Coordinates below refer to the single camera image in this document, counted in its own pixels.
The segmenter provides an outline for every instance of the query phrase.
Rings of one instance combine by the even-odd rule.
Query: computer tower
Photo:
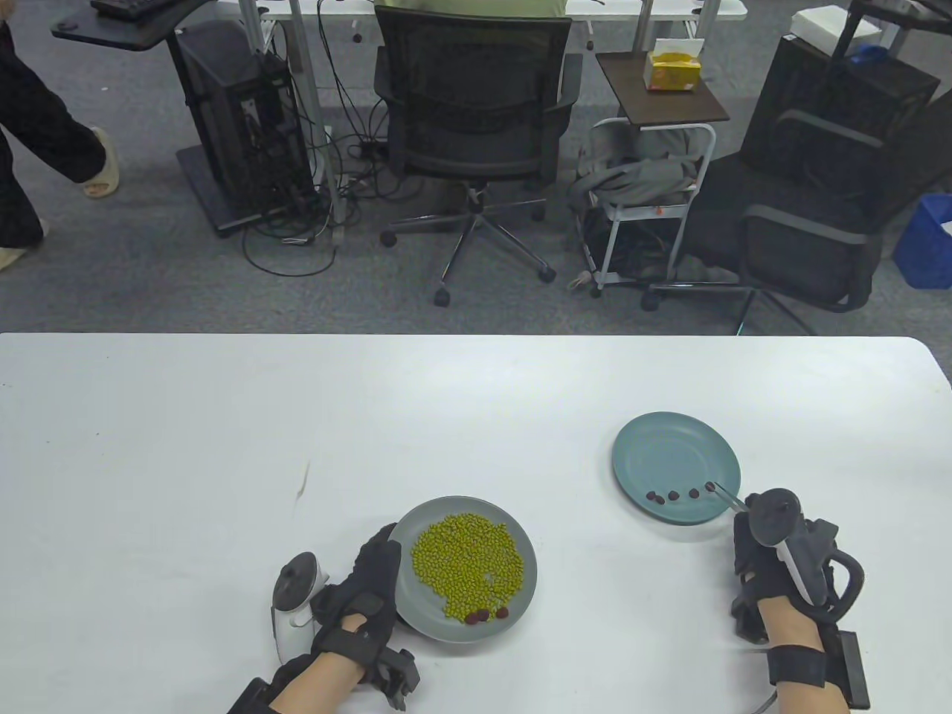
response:
[[[209,165],[233,207],[265,214],[306,201],[314,188],[287,64],[252,53],[230,20],[192,26],[178,39],[208,128]]]
[[[888,142],[925,107],[939,80],[893,57],[880,62],[838,63],[793,34],[781,38],[764,88],[751,117],[741,156],[756,169],[791,175],[799,169],[800,133],[778,128],[789,109],[823,119]],[[841,162],[839,151],[829,156]]]

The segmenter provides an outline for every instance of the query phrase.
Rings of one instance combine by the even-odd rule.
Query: black glove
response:
[[[340,624],[346,615],[360,613],[367,618],[357,632],[366,633],[379,646],[387,645],[397,621],[396,586],[400,569],[400,544],[390,541],[396,524],[384,526],[360,549],[353,571],[339,585],[330,585],[312,602],[318,623],[323,625],[314,638],[312,652],[320,651],[322,635]]]
[[[753,506],[757,497],[758,494],[751,493],[744,499],[748,508]],[[734,516],[734,572],[741,576],[743,596],[748,605],[756,608],[757,602],[764,598],[786,595],[798,610],[810,611],[810,605],[793,584],[786,565],[777,557],[777,550],[761,545],[754,539],[747,513]],[[833,568],[829,564],[823,569],[823,574],[829,583],[830,592],[835,592]]]

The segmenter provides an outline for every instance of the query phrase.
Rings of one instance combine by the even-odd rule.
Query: office chair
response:
[[[736,273],[738,280],[652,283],[645,288],[642,309],[658,309],[661,294],[669,291],[737,290],[746,297],[736,334],[743,332],[758,295],[804,332],[815,334],[774,295],[831,312],[866,304],[883,250],[881,235],[868,230],[870,216],[864,208],[879,190],[873,165],[882,142],[789,110],[778,117],[770,146],[793,151],[802,160],[784,177],[757,171],[736,153],[712,161],[704,187],[691,205],[682,242],[672,249],[678,260],[693,255],[709,267]],[[846,146],[864,149],[868,159],[860,160],[862,153],[855,150],[843,152]],[[831,189],[811,170],[811,157],[831,152],[857,162],[854,193]]]
[[[446,281],[477,228],[508,241],[539,268],[544,283],[555,270],[493,217],[532,208],[545,218],[545,199],[486,203],[492,181],[555,181],[559,138],[568,128],[582,83],[582,56],[565,56],[569,18],[483,18],[376,6],[384,46],[377,51],[374,89],[387,102],[388,164],[407,175],[462,181],[466,212],[395,221],[380,234],[387,248],[398,233],[423,226],[460,227],[433,296],[449,305]],[[561,96],[559,79],[562,76]]]

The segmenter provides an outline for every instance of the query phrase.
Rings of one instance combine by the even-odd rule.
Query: person in green shirt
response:
[[[374,4],[472,17],[565,17],[565,0],[374,0]]]

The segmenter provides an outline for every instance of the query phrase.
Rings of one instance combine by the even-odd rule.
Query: wrist strap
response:
[[[368,632],[347,632],[340,627],[326,627],[325,630],[318,633],[311,649],[312,654],[333,652],[347,657],[364,669],[370,669],[380,657],[380,643],[374,642]]]
[[[826,685],[826,653],[802,645],[780,645],[767,650],[770,683],[799,682]]]

